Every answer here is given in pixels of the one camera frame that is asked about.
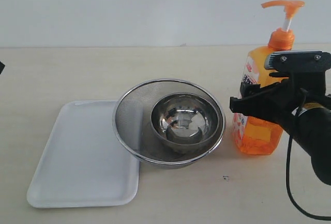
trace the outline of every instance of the dish soap bottle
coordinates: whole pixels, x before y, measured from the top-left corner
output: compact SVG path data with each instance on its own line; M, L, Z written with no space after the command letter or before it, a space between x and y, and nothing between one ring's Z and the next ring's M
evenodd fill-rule
M302 1L277 0L262 4L263 8L271 6L284 6L286 13L282 28L272 32L267 46L258 47L248 53L242 81L250 84L260 84L261 87L280 82L283 78L272 78L269 73L274 72L264 69L267 56L276 51L291 50L294 42L294 34L290 30L293 16L300 7ZM239 150L245 154L270 155L277 147L282 135L282 128L252 116L244 116L235 113L233 117L232 135Z

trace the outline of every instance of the beige table surface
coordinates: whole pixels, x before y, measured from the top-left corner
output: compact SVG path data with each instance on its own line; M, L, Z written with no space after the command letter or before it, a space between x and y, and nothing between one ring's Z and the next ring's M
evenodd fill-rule
M0 49L6 65L0 75L0 223L317 223L287 197L286 133L265 157L244 156L230 140L229 97L237 96L247 52L255 47ZM331 51L331 44L294 49ZM27 203L26 191L64 104L118 99L138 83L165 77L197 83L220 101L228 126L217 150L179 170L141 165L138 193L127 205L39 210ZM331 187L319 182L296 144L291 170L297 201L331 215Z

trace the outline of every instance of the white tray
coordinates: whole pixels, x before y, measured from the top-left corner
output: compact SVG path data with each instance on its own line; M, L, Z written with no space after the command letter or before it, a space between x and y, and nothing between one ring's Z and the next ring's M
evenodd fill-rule
M139 162L114 134L115 104L76 101L62 107L27 191L30 205L112 206L135 197Z

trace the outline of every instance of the white wall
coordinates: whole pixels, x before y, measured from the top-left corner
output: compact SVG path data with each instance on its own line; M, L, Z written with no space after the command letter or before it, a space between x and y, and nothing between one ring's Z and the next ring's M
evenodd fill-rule
M0 0L0 47L267 43L271 0ZM296 42L331 42L331 0L303 0Z

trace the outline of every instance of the mesh strainer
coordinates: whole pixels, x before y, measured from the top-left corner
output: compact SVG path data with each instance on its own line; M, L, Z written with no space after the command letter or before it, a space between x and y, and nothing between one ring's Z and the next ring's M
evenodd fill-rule
M154 105L170 94L182 92L206 99L219 116L218 128L208 144L189 154L180 154L164 146L151 125ZM133 87L118 100L113 115L113 128L120 143L140 161L166 168L179 168L206 156L220 144L225 130L225 115L217 100L198 85L178 79L155 79ZM141 136L132 139L130 133L137 128Z

